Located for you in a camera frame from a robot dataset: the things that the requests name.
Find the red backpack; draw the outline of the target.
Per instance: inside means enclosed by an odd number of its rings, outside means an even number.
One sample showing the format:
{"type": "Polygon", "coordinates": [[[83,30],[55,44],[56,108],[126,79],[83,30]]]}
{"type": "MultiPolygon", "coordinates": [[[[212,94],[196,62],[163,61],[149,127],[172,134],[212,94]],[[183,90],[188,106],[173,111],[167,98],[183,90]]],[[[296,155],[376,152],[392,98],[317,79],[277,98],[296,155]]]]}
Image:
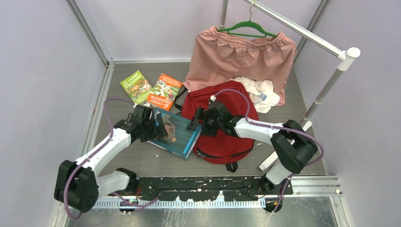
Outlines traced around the red backpack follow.
{"type": "Polygon", "coordinates": [[[245,116],[258,120],[257,111],[240,82],[227,82],[196,91],[184,89],[178,94],[187,96],[182,105],[174,104],[179,115],[191,121],[189,129],[201,127],[193,153],[205,161],[225,165],[234,173],[237,162],[254,147],[254,140],[238,137],[235,124],[245,116]]]}

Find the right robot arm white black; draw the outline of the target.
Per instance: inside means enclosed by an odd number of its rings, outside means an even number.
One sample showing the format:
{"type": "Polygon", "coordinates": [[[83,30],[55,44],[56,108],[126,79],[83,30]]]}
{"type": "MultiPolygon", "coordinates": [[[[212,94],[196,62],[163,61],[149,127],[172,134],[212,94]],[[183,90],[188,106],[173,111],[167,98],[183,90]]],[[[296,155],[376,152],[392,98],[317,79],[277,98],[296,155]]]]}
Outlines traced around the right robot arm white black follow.
{"type": "Polygon", "coordinates": [[[311,159],[317,151],[323,149],[320,142],[294,120],[268,123],[247,115],[233,115],[220,101],[211,102],[207,109],[197,108],[187,129],[197,128],[209,136],[222,131],[227,136],[258,140],[273,146],[278,160],[262,179],[263,190],[268,194],[275,194],[282,182],[287,183],[292,176],[301,173],[312,164],[311,159]]]}

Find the teal Humor book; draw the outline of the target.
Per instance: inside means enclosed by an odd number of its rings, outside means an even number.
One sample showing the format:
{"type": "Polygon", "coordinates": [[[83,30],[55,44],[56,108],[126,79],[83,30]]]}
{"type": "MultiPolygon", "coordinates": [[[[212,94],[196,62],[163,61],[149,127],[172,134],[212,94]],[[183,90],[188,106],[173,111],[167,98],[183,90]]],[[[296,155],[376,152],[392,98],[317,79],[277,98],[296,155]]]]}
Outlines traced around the teal Humor book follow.
{"type": "Polygon", "coordinates": [[[167,135],[150,140],[149,143],[188,159],[201,134],[201,127],[187,130],[190,120],[158,107],[154,109],[154,114],[162,117],[167,135]]]}

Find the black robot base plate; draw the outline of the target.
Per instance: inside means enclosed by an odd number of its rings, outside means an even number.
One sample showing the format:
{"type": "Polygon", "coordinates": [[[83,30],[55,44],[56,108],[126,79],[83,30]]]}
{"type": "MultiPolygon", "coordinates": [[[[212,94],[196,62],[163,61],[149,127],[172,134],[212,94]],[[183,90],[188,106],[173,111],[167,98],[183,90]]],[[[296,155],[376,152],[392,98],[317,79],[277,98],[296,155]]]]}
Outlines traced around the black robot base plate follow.
{"type": "Polygon", "coordinates": [[[261,176],[214,177],[141,177],[135,189],[117,193],[121,196],[138,196],[142,200],[158,198],[160,201],[255,201],[258,198],[279,198],[280,193],[292,195],[290,183],[283,181],[277,188],[267,189],[261,176]]]}

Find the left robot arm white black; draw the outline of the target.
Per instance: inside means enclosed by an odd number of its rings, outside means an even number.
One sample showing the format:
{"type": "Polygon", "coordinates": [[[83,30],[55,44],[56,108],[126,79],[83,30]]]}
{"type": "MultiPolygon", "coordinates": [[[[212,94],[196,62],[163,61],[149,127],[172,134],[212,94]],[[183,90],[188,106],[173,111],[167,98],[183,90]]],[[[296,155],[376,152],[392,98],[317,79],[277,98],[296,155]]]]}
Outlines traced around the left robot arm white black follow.
{"type": "Polygon", "coordinates": [[[147,106],[136,106],[90,152],[75,161],[65,160],[60,164],[54,190],[55,200],[86,213],[98,199],[113,192],[133,195],[139,186],[135,172],[117,168],[111,174],[99,174],[118,153],[133,142],[146,142],[166,135],[161,113],[147,106]]]}

